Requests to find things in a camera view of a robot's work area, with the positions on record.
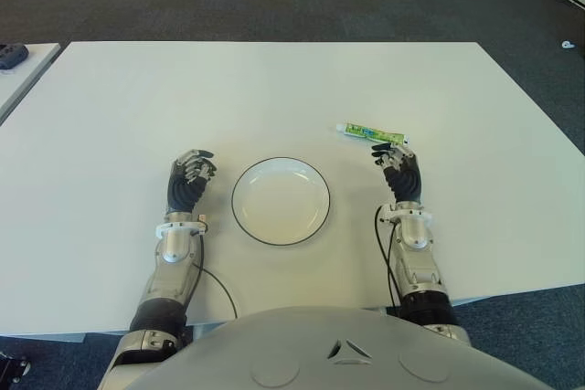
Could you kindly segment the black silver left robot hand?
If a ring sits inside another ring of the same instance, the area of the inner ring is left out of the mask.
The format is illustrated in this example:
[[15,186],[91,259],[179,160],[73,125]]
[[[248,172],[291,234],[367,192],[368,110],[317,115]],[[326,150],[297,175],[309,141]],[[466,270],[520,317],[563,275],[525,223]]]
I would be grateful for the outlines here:
[[168,214],[193,211],[217,171],[213,157],[211,152],[191,149],[173,161],[166,193]]

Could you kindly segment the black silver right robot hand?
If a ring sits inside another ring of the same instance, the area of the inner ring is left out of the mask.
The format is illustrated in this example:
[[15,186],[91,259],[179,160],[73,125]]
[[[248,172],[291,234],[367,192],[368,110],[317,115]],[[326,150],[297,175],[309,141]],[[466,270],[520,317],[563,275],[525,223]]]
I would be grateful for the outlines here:
[[396,202],[419,203],[422,182],[416,154],[408,146],[392,142],[373,145],[371,150]]

